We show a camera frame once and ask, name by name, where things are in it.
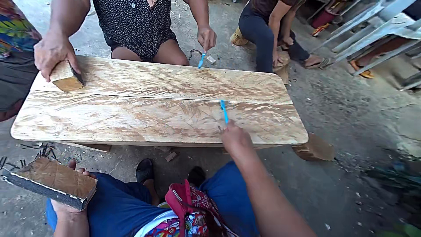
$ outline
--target black polka dot top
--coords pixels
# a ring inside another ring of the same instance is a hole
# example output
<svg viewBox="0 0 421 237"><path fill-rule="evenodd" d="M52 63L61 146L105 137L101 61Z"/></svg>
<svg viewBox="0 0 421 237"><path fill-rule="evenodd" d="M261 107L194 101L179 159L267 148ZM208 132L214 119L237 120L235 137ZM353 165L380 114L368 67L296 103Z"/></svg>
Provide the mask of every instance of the black polka dot top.
<svg viewBox="0 0 421 237"><path fill-rule="evenodd" d="M147 0L93 0L93 4L105 36L144 61L151 61L163 42L176 40L171 0L157 0L152 7Z"/></svg>

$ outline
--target blue toothbrush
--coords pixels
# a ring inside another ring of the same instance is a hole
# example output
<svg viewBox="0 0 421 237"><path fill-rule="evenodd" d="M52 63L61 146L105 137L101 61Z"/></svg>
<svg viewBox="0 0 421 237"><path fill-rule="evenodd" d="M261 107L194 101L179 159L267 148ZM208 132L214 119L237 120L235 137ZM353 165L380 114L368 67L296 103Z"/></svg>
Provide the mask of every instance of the blue toothbrush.
<svg viewBox="0 0 421 237"><path fill-rule="evenodd" d="M202 67L202 64L203 64L203 59L205 58L205 56L206 56L206 53L203 53L203 54L202 54L202 59L201 59L201 60L200 60L200 62L199 62L199 66L198 66L198 68L199 68L199 69Z"/></svg>
<svg viewBox="0 0 421 237"><path fill-rule="evenodd" d="M228 123L228 114L226 113L225 101L221 100L221 109L224 111L225 123Z"/></svg>

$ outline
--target gray shorts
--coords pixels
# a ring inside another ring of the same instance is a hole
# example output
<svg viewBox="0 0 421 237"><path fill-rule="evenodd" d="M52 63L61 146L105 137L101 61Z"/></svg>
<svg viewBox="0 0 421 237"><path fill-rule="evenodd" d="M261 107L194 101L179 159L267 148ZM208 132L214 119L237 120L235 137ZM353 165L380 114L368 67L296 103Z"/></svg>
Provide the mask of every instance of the gray shorts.
<svg viewBox="0 0 421 237"><path fill-rule="evenodd" d="M19 112L37 74L34 52L11 52L0 59L0 121Z"/></svg>

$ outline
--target hand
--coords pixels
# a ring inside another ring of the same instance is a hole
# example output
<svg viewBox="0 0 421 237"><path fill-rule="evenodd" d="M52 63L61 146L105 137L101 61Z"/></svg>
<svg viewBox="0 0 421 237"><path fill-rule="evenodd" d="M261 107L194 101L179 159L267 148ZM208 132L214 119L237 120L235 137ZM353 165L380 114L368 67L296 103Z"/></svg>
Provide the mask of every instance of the hand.
<svg viewBox="0 0 421 237"><path fill-rule="evenodd" d="M286 46L290 46L290 45L293 45L293 44L294 44L294 40L293 40L291 37L289 37L289 36L284 37L284 38L282 39L282 41L283 41L283 43L284 43Z"/></svg>
<svg viewBox="0 0 421 237"><path fill-rule="evenodd" d="M80 74L76 55L69 38L60 33L47 35L34 45L35 66L41 75L50 82L50 74L57 63L67 59L72 68Z"/></svg>
<svg viewBox="0 0 421 237"><path fill-rule="evenodd" d="M69 161L68 166L72 169L76 168L76 161L71 159ZM79 173L82 173L83 175L87 175L90 176L92 178L96 178L95 175L92 175L89 173L89 171L86 171L85 168L79 168L77 170ZM68 206L66 204L60 203L56 200L51 200L51 204L53 205L53 209L56 212L57 216L64 216L64 215L72 215L72 214L86 214L86 209L85 210L78 210L74 207Z"/></svg>
<svg viewBox="0 0 421 237"><path fill-rule="evenodd" d="M284 63L284 61L282 60L282 58L278 55L278 52L276 51L276 49L273 51L273 53L272 53L272 60L273 60L273 63L272 63L272 65L274 66L274 67L277 67L277 66L279 66L278 64L280 63L280 64L283 64Z"/></svg>
<svg viewBox="0 0 421 237"><path fill-rule="evenodd" d="M216 44L216 33L210 26L198 27L197 41L203 47L204 52L213 48Z"/></svg>
<svg viewBox="0 0 421 237"><path fill-rule="evenodd" d="M250 134L235 125L231 119L228 121L226 129L222 133L222 143L233 158L240 158L246 153L255 152Z"/></svg>

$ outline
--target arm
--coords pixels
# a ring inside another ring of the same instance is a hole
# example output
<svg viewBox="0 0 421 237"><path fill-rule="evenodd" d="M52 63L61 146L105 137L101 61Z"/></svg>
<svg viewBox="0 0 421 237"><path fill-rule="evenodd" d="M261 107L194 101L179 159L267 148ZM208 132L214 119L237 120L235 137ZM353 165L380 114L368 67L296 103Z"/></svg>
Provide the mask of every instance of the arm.
<svg viewBox="0 0 421 237"><path fill-rule="evenodd" d="M269 177L250 135L230 120L222 142L244 178L260 235L316 237Z"/></svg>
<svg viewBox="0 0 421 237"><path fill-rule="evenodd" d="M209 26L208 0L183 1L190 5L190 10L197 23L197 41L206 52L216 44L216 33Z"/></svg>
<svg viewBox="0 0 421 237"><path fill-rule="evenodd" d="M35 65L47 82L57 63L67 59L80 73L69 37L79 30L89 9L89 0L53 0L50 27L44 38L34 46Z"/></svg>
<svg viewBox="0 0 421 237"><path fill-rule="evenodd" d="M69 167L76 168L75 160L69 161ZM96 178L84 168L77 170L79 173ZM79 211L68 205L51 200L53 209L57 214L57 225L54 237L89 237L89 222L86 209Z"/></svg>
<svg viewBox="0 0 421 237"><path fill-rule="evenodd" d="M82 212L56 213L57 226L54 237L89 237L89 223L86 210Z"/></svg>
<svg viewBox="0 0 421 237"><path fill-rule="evenodd" d="M269 16L269 28L272 30L273 33L273 62L276 62L278 59L278 52L276 51L276 47L278 45L278 34L279 34L279 27L280 21L284 17L284 15L288 12L291 8L290 5L286 5L282 1L278 1L275 8L271 12Z"/></svg>
<svg viewBox="0 0 421 237"><path fill-rule="evenodd" d="M297 13L298 8L300 8L304 2L305 1L299 1L297 4L293 5L291 9L285 14L284 20L282 21L282 27L281 27L282 40L287 45L294 44L293 39L290 37L292 21L294 20L294 17L295 17L295 14Z"/></svg>

